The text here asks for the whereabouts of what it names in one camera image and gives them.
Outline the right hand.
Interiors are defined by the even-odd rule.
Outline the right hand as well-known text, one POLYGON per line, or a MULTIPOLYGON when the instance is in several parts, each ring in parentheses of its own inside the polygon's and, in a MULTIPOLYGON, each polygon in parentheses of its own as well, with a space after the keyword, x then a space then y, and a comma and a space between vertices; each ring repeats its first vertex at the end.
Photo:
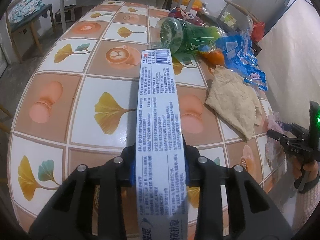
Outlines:
POLYGON ((292 163, 292 172, 295 179, 299 179, 302 176, 302 169, 305 172, 309 172, 309 177, 307 182, 313 181, 318 175, 318 163, 317 161, 312 161, 305 165, 299 159, 294 158, 292 163))

